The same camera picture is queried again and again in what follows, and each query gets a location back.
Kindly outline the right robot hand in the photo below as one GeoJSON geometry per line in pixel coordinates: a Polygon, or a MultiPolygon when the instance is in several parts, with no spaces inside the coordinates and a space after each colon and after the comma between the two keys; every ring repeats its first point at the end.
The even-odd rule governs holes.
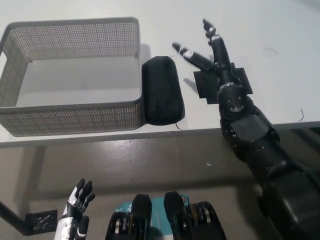
{"type": "Polygon", "coordinates": [[[239,79],[233,74],[231,61],[222,37],[216,33],[216,28],[206,19],[202,20],[208,45],[213,52],[213,60],[182,46],[178,42],[172,43],[175,49],[187,62],[207,73],[214,73],[218,77],[218,87],[239,85],[239,79]]]}

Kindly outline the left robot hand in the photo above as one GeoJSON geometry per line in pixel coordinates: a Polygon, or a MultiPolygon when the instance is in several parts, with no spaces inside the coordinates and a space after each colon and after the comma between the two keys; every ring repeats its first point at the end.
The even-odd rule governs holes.
{"type": "Polygon", "coordinates": [[[83,178],[74,187],[57,223],[54,240],[86,239],[90,219],[84,212],[95,198],[92,191],[92,181],[85,182],[83,178]]]}

